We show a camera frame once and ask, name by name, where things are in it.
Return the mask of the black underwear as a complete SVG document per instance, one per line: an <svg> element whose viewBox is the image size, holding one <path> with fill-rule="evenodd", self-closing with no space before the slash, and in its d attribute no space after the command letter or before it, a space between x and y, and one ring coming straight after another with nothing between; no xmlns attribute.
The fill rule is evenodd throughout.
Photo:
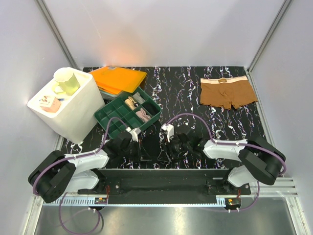
<svg viewBox="0 0 313 235"><path fill-rule="evenodd" d="M159 137L155 135L140 135L140 150L144 160L153 163L170 163L171 160L164 150L164 144Z"/></svg>

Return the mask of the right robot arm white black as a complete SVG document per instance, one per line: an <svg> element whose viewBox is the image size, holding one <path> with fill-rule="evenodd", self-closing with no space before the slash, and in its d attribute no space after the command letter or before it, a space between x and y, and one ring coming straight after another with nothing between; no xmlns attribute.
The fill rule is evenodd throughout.
<svg viewBox="0 0 313 235"><path fill-rule="evenodd" d="M261 137L218 141L177 134L167 136L165 146L172 160L188 152L197 158L221 158L240 162L241 166L232 168L222 181L222 188L228 194L255 181L272 186L286 169L286 157Z"/></svg>

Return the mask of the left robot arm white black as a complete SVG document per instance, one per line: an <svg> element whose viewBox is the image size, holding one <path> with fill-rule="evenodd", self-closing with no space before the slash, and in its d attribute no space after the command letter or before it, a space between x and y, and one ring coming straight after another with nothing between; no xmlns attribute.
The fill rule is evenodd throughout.
<svg viewBox="0 0 313 235"><path fill-rule="evenodd" d="M135 133L122 132L101 148L79 155L52 151L29 175L33 192L52 203L66 192L89 189L96 194L105 190L100 170L118 168L126 157L139 160L139 140Z"/></svg>

